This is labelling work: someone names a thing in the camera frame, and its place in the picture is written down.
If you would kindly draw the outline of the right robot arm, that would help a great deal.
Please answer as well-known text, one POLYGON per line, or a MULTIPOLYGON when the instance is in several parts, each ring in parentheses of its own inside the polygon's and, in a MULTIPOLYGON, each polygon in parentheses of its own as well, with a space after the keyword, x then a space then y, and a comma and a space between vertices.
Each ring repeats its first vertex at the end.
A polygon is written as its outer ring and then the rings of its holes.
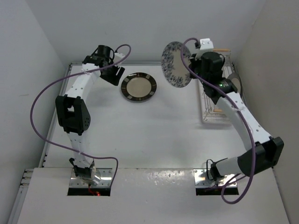
POLYGON ((240 156, 213 162, 210 176, 214 180, 230 174, 251 176, 276 166, 284 142, 262 128, 246 107, 237 87, 223 77, 224 58, 217 52, 208 51, 200 58, 192 54, 190 61, 191 77, 199 78, 204 93, 229 118, 246 150, 240 156))

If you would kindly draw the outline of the blue floral plate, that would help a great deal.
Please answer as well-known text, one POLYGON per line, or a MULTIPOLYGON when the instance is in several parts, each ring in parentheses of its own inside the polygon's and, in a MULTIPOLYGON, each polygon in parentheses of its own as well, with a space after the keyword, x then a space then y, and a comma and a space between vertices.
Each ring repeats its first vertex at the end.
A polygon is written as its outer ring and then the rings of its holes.
POLYGON ((165 79, 177 88, 186 87, 191 81, 189 71, 182 62, 181 51, 183 51, 185 64, 189 66, 191 53, 181 42, 170 42, 167 44, 163 50, 161 60, 165 79))

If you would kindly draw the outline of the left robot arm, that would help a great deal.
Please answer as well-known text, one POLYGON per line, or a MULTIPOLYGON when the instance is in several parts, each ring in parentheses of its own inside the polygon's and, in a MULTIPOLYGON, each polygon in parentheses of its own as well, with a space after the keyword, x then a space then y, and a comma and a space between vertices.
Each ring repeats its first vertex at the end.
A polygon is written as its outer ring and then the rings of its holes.
POLYGON ((74 157, 70 158, 75 176, 88 185, 95 185, 99 179, 94 159, 85 155, 87 151, 87 130, 91 124, 91 115, 85 104, 95 82, 102 78, 117 86, 124 72, 120 60, 125 55, 105 45, 99 45, 82 62, 81 73, 63 96, 55 100, 59 125, 67 133, 74 157))

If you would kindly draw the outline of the grey rimmed cream plate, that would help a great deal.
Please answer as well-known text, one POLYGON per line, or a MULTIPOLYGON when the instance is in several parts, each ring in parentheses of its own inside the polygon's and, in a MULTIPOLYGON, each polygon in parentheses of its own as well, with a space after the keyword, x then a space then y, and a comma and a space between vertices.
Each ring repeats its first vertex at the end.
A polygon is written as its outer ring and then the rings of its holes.
POLYGON ((232 83, 236 86, 238 93, 240 94, 241 98, 243 97, 243 86, 242 81, 238 73, 233 72, 228 76, 228 79, 232 81, 232 83))

